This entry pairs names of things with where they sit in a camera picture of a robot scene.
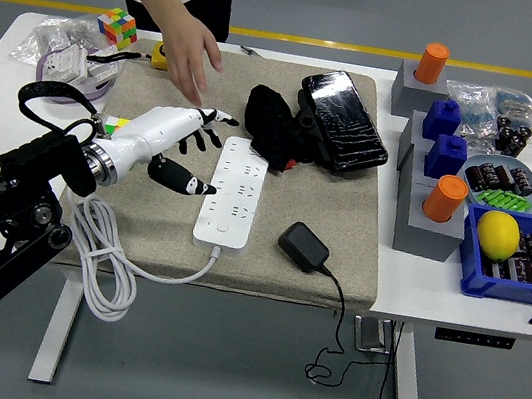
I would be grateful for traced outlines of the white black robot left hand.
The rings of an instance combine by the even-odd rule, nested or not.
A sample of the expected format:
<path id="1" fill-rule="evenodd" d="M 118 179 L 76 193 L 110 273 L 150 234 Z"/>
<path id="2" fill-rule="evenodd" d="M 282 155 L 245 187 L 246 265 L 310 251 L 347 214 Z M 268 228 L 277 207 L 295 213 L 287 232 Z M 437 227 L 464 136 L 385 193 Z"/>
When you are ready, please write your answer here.
<path id="1" fill-rule="evenodd" d="M 197 147 L 204 151 L 204 134 L 209 135 L 216 148 L 221 140 L 212 123 L 224 122 L 238 126 L 228 113 L 214 109 L 184 107 L 154 107 L 136 117 L 107 138 L 94 138 L 83 146 L 91 172 L 98 185 L 110 186 L 121 181 L 128 171 L 139 163 L 147 163 L 149 177 L 160 185 L 183 195 L 211 195 L 216 188 L 199 180 L 163 152 L 178 146 L 187 153 L 187 139 L 193 137 Z"/>

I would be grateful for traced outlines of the person's right hand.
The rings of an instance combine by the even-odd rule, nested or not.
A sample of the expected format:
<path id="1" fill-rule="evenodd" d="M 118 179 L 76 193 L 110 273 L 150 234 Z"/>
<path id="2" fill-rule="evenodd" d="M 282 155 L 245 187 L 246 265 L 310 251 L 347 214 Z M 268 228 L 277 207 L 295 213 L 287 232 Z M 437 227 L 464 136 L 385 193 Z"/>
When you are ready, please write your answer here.
<path id="1" fill-rule="evenodd" d="M 208 88 L 204 58 L 218 72 L 223 71 L 218 44 L 205 25 L 185 8 L 170 13 L 161 27 L 168 76 L 192 105 L 201 107 L 201 94 Z"/>

